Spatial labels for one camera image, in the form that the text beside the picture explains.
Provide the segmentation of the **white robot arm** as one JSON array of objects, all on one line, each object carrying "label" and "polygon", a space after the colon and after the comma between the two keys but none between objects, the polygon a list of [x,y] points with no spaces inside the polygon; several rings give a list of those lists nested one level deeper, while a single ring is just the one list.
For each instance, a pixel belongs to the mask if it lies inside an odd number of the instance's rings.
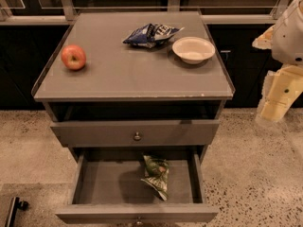
[{"label": "white robot arm", "polygon": [[265,77],[258,115],[278,122],[303,93],[303,0],[294,0],[253,42],[258,49],[270,49],[274,60],[282,63]]}]

